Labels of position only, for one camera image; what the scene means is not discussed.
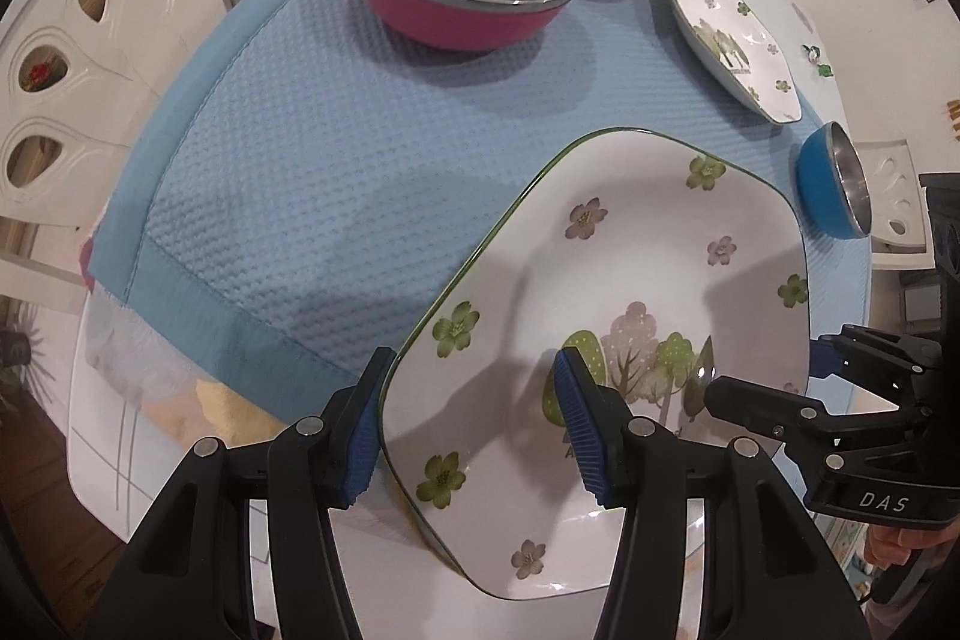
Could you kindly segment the person's hand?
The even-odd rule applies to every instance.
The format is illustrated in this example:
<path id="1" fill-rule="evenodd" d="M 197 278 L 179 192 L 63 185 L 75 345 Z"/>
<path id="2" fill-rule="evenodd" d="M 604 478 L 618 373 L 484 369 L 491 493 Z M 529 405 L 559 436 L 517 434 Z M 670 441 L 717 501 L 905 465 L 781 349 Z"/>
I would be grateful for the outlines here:
<path id="1" fill-rule="evenodd" d="M 871 525 L 867 528 L 864 557 L 869 564 L 886 569 L 892 565 L 905 565 L 914 551 L 937 544 L 939 534 L 935 531 L 900 530 L 890 526 Z"/>

